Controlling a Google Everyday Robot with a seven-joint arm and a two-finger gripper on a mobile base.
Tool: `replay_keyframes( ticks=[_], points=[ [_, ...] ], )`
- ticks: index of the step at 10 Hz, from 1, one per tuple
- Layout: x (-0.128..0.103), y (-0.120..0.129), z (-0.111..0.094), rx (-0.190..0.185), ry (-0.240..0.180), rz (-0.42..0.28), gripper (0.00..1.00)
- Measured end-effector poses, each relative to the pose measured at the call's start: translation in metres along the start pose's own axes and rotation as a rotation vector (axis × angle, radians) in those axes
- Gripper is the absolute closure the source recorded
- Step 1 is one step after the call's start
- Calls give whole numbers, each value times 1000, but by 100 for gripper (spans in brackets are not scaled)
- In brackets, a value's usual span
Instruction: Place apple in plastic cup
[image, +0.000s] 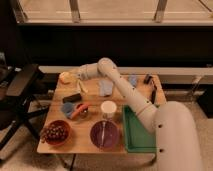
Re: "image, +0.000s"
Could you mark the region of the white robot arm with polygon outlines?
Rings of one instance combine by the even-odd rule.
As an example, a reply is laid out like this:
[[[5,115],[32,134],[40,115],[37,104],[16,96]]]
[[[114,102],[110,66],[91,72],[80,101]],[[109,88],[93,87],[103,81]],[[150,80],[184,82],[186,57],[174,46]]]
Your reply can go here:
[[[144,127],[156,136],[158,171],[205,171],[196,124],[182,103],[169,101],[156,107],[133,87],[109,58],[71,69],[80,80],[108,77]]]

